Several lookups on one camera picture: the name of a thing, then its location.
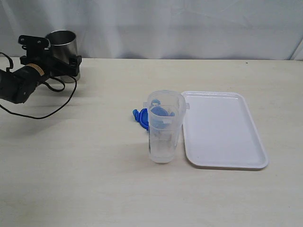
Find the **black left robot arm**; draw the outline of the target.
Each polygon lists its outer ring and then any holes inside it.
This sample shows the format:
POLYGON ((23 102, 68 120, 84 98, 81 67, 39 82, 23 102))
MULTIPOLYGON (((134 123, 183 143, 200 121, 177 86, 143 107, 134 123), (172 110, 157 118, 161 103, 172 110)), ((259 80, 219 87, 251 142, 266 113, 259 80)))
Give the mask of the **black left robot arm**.
POLYGON ((48 79, 76 77, 80 72, 82 57, 70 57, 67 63, 63 62, 54 57, 50 41, 46 38, 21 35, 18 43, 26 51, 26 55, 19 58, 22 68, 12 72, 13 60, 1 52, 9 61, 9 66, 0 71, 1 99, 14 104, 24 103, 39 85, 47 85, 48 79))

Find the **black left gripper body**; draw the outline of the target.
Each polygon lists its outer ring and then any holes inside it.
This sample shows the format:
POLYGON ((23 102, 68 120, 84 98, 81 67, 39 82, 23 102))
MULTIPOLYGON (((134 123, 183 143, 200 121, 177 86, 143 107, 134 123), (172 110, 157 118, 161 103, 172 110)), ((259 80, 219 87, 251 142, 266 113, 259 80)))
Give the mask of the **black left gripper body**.
POLYGON ((26 55, 20 57, 20 63, 24 65, 18 70, 18 77, 55 77, 55 72, 48 63, 50 41, 44 37, 20 35, 18 43, 26 51, 26 55))

